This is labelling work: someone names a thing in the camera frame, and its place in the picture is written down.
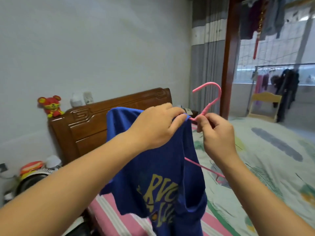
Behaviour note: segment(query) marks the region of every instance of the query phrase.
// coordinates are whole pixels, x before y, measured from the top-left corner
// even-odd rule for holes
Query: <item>person's left hand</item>
[[[158,148],[167,143],[183,124],[187,118],[184,113],[182,108],[173,107],[171,103],[150,107],[139,115],[127,132],[132,139],[143,143],[144,150]]]

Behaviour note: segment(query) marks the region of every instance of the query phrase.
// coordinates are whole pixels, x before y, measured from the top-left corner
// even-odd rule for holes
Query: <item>curtain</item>
[[[229,0],[193,0],[189,107],[202,112],[218,96],[215,86],[192,93],[206,82],[221,86]],[[210,112],[219,114],[220,102]]]

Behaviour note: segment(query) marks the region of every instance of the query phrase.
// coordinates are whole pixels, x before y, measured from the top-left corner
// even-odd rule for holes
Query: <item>wooden headboard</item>
[[[49,120],[67,164],[106,142],[106,114],[114,107],[145,110],[163,103],[171,103],[170,90],[156,88],[119,98],[69,109],[64,115]]]

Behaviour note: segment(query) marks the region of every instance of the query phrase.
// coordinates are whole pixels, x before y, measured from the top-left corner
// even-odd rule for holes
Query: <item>wooden chair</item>
[[[251,118],[260,118],[269,122],[276,122],[277,121],[277,114],[279,111],[279,106],[280,106],[280,102],[281,102],[281,97],[280,95],[275,95],[269,92],[264,92],[264,93],[256,93],[253,94],[250,100],[250,111],[247,115],[247,117],[251,117]],[[253,114],[252,110],[253,110],[253,103],[254,101],[262,101],[262,102],[268,102],[268,103],[278,103],[278,107],[275,113],[274,117],[268,117],[265,115],[259,115],[259,114]]]

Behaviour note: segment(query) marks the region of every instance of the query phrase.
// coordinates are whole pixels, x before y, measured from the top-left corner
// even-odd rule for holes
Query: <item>blue t-shirt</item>
[[[141,110],[117,107],[107,113],[107,140],[126,131]],[[132,159],[101,194],[111,191],[120,214],[149,217],[158,236],[202,236],[207,197],[187,119],[163,146]]]

